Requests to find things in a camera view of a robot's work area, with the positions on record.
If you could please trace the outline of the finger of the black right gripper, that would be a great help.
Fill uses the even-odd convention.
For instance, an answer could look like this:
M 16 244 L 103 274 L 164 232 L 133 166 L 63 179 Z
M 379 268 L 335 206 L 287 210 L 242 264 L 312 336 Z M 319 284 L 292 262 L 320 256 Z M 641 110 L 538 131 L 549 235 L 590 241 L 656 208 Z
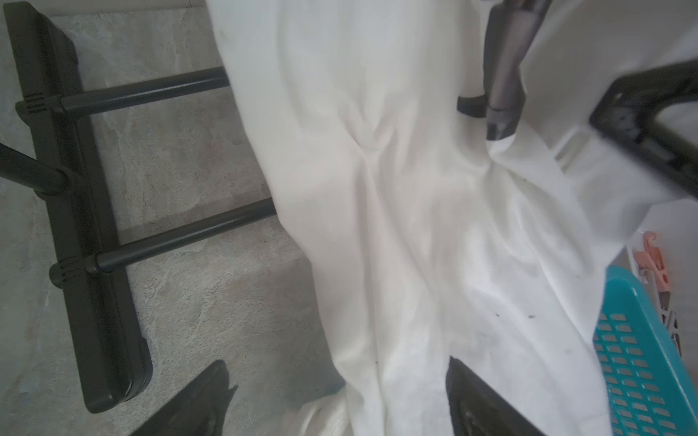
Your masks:
M 629 156 L 697 196 L 697 144 L 658 121 L 663 110 L 697 101 L 695 59 L 626 74 L 611 83 L 589 124 Z

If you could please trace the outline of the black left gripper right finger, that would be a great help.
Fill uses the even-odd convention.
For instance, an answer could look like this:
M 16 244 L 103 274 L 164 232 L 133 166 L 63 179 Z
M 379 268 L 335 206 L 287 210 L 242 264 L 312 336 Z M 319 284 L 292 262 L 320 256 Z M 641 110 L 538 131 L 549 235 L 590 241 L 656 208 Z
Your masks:
M 445 379 L 456 436 L 542 436 L 530 421 L 458 359 L 451 357 Z

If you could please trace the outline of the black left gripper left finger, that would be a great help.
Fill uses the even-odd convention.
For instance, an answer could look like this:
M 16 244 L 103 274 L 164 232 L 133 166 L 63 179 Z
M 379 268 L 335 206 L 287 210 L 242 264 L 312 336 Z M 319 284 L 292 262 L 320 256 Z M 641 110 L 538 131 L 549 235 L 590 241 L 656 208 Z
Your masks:
M 212 362 L 138 429 L 138 435 L 222 435 L 237 385 L 224 361 Z

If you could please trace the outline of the white garment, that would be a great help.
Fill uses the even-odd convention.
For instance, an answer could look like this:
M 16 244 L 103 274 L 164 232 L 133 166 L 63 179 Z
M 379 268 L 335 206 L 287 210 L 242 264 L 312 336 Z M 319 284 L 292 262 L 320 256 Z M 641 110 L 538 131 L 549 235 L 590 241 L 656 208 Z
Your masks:
M 459 114 L 485 1 L 211 1 L 280 223 L 312 265 L 335 395 L 285 435 L 450 435 L 462 362 L 546 435 L 608 435 L 605 271 L 679 191 L 587 120 L 620 74 L 697 51 L 694 1 L 562 1 L 516 134 Z

